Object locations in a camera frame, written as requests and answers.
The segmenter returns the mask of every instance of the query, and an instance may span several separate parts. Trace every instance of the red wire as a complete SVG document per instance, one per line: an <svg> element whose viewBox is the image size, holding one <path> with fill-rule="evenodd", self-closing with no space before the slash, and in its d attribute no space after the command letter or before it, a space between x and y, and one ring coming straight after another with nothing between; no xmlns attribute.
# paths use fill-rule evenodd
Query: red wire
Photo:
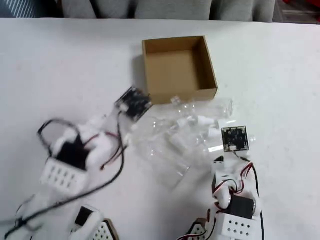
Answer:
<svg viewBox="0 0 320 240"><path fill-rule="evenodd" d="M110 137L113 137L113 138L116 138L117 140L119 140L118 135L116 135L115 133L106 131L106 132L104 132L104 134L107 135L107 136L110 136ZM99 135L100 135L100 134L96 134L96 135L92 136L88 141L86 141L86 142L84 143L84 146L86 146L86 145L89 144L92 140L94 140L94 139L96 139L97 137L99 137ZM101 171L104 170L105 165L114 163L114 162L119 158L119 156L120 156L120 155L122 154L122 152L124 151L124 150L122 150L122 151L120 152L120 154L118 154L118 156L116 156L117 153L118 153L118 151L119 151L119 149L120 149L120 148L118 147L117 150L115 151L115 153L112 155L112 157L110 157L109 160L101 166L101 168L100 168Z"/></svg>
<svg viewBox="0 0 320 240"><path fill-rule="evenodd" d="M240 176L241 176L241 184L242 184L242 188L240 190L238 190L237 192L235 192L236 194L242 194L242 192L244 191L245 189L245 182L244 182L244 179L243 179L243 175L245 173L245 171L248 169L248 172L247 172L247 176L248 176L248 173L249 171L251 170L251 168L253 167L253 163L250 162L244 169L242 169L241 173L240 173Z"/></svg>

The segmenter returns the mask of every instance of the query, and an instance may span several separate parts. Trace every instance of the hole pattern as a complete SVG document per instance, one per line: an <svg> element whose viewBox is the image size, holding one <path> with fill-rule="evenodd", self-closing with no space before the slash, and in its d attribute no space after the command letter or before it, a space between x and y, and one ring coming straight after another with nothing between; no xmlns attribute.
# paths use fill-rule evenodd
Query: hole pattern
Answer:
<svg viewBox="0 0 320 240"><path fill-rule="evenodd" d="M108 226L105 222L102 222L92 240L112 240L112 235L109 232Z"/></svg>
<svg viewBox="0 0 320 240"><path fill-rule="evenodd" d="M70 189L73 181L76 180L75 174L70 174L67 169L53 166L47 176L47 181L59 188Z"/></svg>
<svg viewBox="0 0 320 240"><path fill-rule="evenodd" d="M238 223L238 222L233 222L233 221L231 221L231 220L228 221L228 222L229 222L229 224L231 225L231 228L228 228L227 231L228 231L228 232L233 231L233 232L236 234L238 231L237 231L236 229L232 229L232 225L234 224L234 225L238 226L239 223ZM244 223L241 223L240 225L241 225L242 228L244 228L243 230L245 230L245 228L248 228L248 229L249 229L249 228L251 227L250 225L245 225Z"/></svg>

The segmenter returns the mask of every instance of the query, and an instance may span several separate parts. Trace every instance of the clear plastic part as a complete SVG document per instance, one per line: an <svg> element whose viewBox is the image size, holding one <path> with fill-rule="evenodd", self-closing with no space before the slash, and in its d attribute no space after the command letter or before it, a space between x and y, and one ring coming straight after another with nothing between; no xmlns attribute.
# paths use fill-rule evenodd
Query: clear plastic part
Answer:
<svg viewBox="0 0 320 240"><path fill-rule="evenodd" d="M248 136L250 148L255 144L256 141L257 138L254 135ZM192 154L192 166L195 166L196 168L207 168L214 160L220 156L223 156L224 154L224 145L221 138L206 140L194 150ZM238 151L237 154L245 157L247 156L248 151Z"/></svg>
<svg viewBox="0 0 320 240"><path fill-rule="evenodd" d="M151 166L154 177L171 190L181 182L191 166L168 145L164 134L159 134L148 142L140 142L137 149Z"/></svg>

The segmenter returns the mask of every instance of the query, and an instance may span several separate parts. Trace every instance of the wire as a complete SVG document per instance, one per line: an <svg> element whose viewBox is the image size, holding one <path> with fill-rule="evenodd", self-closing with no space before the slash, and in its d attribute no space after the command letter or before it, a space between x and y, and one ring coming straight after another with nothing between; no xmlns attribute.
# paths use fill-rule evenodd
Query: wire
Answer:
<svg viewBox="0 0 320 240"><path fill-rule="evenodd" d="M107 136L111 136L111 137L117 139L117 141L119 142L119 137L118 137L118 135L116 135L115 133L106 131L104 134L106 134ZM99 136L100 136L100 134L96 134L96 135L92 136L88 141L86 141L86 142L84 143L84 147L85 147L87 144L89 144L92 140L96 139L96 138L99 137ZM105 166L106 166L107 164L113 163L115 160L117 160L117 159L120 157L120 155L122 154L122 152L120 152L120 153L118 154L118 152L120 151L120 149L121 149L120 144L118 144L118 146L117 146L115 152L113 153L113 155L109 158L109 160L108 160L107 162L105 162L105 163L100 167L100 170L101 170L101 171L103 171L103 170L105 169Z"/></svg>
<svg viewBox="0 0 320 240"><path fill-rule="evenodd" d="M37 134L38 134L38 137L39 137L42 145L47 149L50 157L52 156L51 144L47 142L47 140L42 135L42 132L44 131L44 129L46 127L48 127L50 124L53 124L53 123L54 124L60 124L60 125L63 125L63 126L68 126L68 127L72 128L72 129L74 129L75 132L77 133L77 139L81 141L80 131L79 131L78 127L75 124L73 124L72 122L64 120L64 119L61 119L61 118L53 118L53 119L50 119L50 120L46 121L39 128Z"/></svg>
<svg viewBox="0 0 320 240"><path fill-rule="evenodd" d="M214 233L214 230L215 230L215 227L216 227L216 223L217 223L217 219L214 218L214 223L213 223L213 227L212 227L212 230L210 232L210 235L205 240L209 240L211 238L212 234Z"/></svg>
<svg viewBox="0 0 320 240"><path fill-rule="evenodd" d="M205 235L206 232L207 232L207 231L204 231L203 233L200 233L200 234L187 234L187 235L183 235L183 236L177 238L176 240L183 240L183 239L186 239L186 238L201 237L201 236Z"/></svg>
<svg viewBox="0 0 320 240"><path fill-rule="evenodd" d="M22 208L23 205L29 203L33 198L35 197L35 195L33 194L31 197L29 197L27 200L25 200L23 203L20 204L20 206L18 207L18 209L16 210L15 214L17 215L19 210ZM11 225L14 223L14 226L16 226L17 221L19 221L21 219L21 217L16 217L13 219L6 219L6 220L0 220L0 226L1 225Z"/></svg>
<svg viewBox="0 0 320 240"><path fill-rule="evenodd" d="M238 156L235 151L234 151L233 153L234 153L238 158L240 158L241 160L251 163L251 161L250 161L249 159L247 159L247 158L245 158L245 157L242 157L242 156ZM259 196L259 198L260 198L258 174L257 174L256 168L255 168L255 166L254 166L253 164L252 164L252 169L253 169L253 172L254 172L256 192L257 192L257 194L258 194L258 196ZM263 216L263 214L262 214L262 211L260 212L260 218L261 218L261 239L262 239L262 240L265 240L265 225L264 225L264 216Z"/></svg>
<svg viewBox="0 0 320 240"><path fill-rule="evenodd" d="M123 140L122 140L122 134L121 134L121 130L120 130L120 121L119 121L119 118L120 118L120 115L121 115L122 112L119 112L119 114L117 115L117 132L118 132L118 137L119 137L119 144L120 144L120 147L122 149L124 149L124 145L123 145ZM122 154L121 154L121 166L118 170L118 172L116 173L116 175L114 175L114 177L109 180L108 182L90 190L90 191L87 191L85 193L82 193L82 194L79 194L77 196L74 196L74 197L71 197L65 201L62 201L62 202L59 202L55 205L52 205L50 207L47 207L47 208L44 208L42 210L39 210L37 212L35 212L34 214L26 217L25 219L22 219L22 217L19 219L19 222L18 222L18 225L13 227L12 229L10 229L4 236L4 239L7 239L12 233L14 233L15 231L19 230L20 228L26 226L28 224L29 221L41 216L41 215L44 215L52 210L55 210L55 209L58 209L64 205L67 205L69 203L72 203L76 200L79 200L79 199L82 199L86 196L89 196L93 193L96 193L97 191L99 190L102 190L104 189L105 187L109 186L110 184L112 184L119 176L120 174L122 173L123 169L124 169L124 166L125 166L125 154L124 154L124 151L122 151Z"/></svg>

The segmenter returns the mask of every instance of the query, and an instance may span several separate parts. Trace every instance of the black wire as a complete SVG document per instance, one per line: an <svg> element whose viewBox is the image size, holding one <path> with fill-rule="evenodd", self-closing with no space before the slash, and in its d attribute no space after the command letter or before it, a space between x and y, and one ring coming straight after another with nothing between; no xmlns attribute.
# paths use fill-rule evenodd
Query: black wire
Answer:
<svg viewBox="0 0 320 240"><path fill-rule="evenodd" d="M240 158L241 160L246 161L246 162L251 162L249 159L247 159L247 158L245 158L245 157L238 156L235 151L233 151L233 153L234 153L238 158ZM259 196L259 198L260 198L258 174L257 174L256 168L255 168L254 165L252 165L252 169L253 169L253 172L254 172L256 192L258 193L258 196ZM263 216L263 214L262 214L262 211L261 211L261 213L260 213L260 218L261 218L261 234L262 234L262 240L265 240L265 225L264 225L264 216Z"/></svg>
<svg viewBox="0 0 320 240"><path fill-rule="evenodd" d="M74 129L75 132L77 133L77 138L81 141L81 139L80 139L80 131L79 131L78 127L75 124L73 124L72 122L64 120L64 119L61 119L61 118L53 118L53 119L50 119L50 120L46 121L39 128L37 134L38 134L38 137L40 138L40 141L41 141L42 145L48 150L48 153L49 153L50 157L52 156L51 144L49 142L47 142L47 140L42 135L42 132L47 126L49 126L50 124L53 124L53 123L54 124L60 124L60 125L63 125L63 126L68 126L68 127L72 128L72 129Z"/></svg>
<svg viewBox="0 0 320 240"><path fill-rule="evenodd" d="M123 140L122 140L122 134L121 134L121 130L120 130L120 123L119 123L119 118L120 118L120 115L121 115L122 112L119 112L118 116L117 116L117 132L118 132L118 136L119 136L119 144L120 144L120 147L122 149L124 149L124 144L123 144ZM4 236L4 239L7 239L12 233L14 233L15 231L19 230L20 228L22 228L23 226L26 226L28 224L29 221L43 215L43 214L46 214L54 209L58 209L64 205L67 205L69 203L72 203L76 200L79 200L79 199L82 199L86 196L89 196L91 194L94 194L96 193L97 191L101 190L101 189L104 189L105 187L107 187L108 185L112 184L119 176L120 174L122 173L123 169L124 169L124 166L125 166L125 153L124 151L122 151L122 155L121 155L121 166L119 168L119 171L116 173L116 175L111 179L109 180L108 182L90 190L90 191L87 191L85 193L82 193L82 194L79 194L77 196L74 196L74 197L71 197L65 201L62 201L62 202L59 202L55 205L52 205L50 207L47 207L45 209L42 209L42 210L39 210L37 212L35 212L34 214L26 217L25 219L22 219L19 221L18 223L18 226L16 227L13 227L12 229L10 229Z"/></svg>
<svg viewBox="0 0 320 240"><path fill-rule="evenodd" d="M210 232L210 235L205 240L209 240L211 238L212 234L214 233L214 230L215 230L215 227L216 227L216 223L217 223L217 219L214 218L214 223L213 223L213 227L212 227L212 230Z"/></svg>
<svg viewBox="0 0 320 240"><path fill-rule="evenodd" d="M236 183L235 180L233 180L233 179L228 179L228 180L224 180L224 181L225 181L225 183L228 182L228 181L234 182L234 184L235 184L235 191L238 192L238 185L237 185L237 183Z"/></svg>

